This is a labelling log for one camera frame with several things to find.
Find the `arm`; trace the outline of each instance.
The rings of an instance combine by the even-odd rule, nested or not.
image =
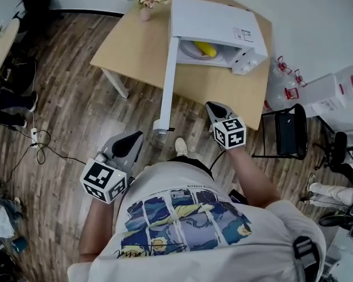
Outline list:
[[[114,203],[93,199],[82,230],[79,262],[93,262],[112,237]]]
[[[264,175],[243,146],[228,149],[227,153],[251,206],[266,208],[269,204],[280,200],[276,186]]]

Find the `wooden table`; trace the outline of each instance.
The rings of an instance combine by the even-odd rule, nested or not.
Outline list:
[[[242,9],[232,0],[206,0]],[[91,61],[100,67],[123,97],[128,92],[120,75],[163,88],[168,58],[170,5],[157,5],[151,20],[142,22],[137,7],[116,24]],[[255,13],[272,55],[272,24]],[[269,59],[246,75],[228,68],[177,64],[174,93],[204,104],[209,100],[230,106],[245,124],[257,130],[267,88]]]
[[[0,35],[0,68],[8,55],[19,29],[19,19],[10,21],[5,31]]]

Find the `white t-shirt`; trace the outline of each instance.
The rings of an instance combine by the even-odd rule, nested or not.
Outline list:
[[[233,203],[203,170],[165,162],[144,170],[124,197],[115,234],[70,282],[297,281],[293,241],[326,245],[319,227],[286,200]]]

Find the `white marker cube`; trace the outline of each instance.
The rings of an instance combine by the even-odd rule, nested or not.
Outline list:
[[[246,126],[240,117],[213,123],[214,139],[226,149],[246,144]]]
[[[86,193],[106,204],[110,204],[128,187],[125,172],[94,159],[88,160],[82,171],[80,182]]]

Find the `power strip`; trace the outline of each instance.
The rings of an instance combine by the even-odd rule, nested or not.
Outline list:
[[[31,129],[31,143],[38,143],[38,129],[36,127]]]

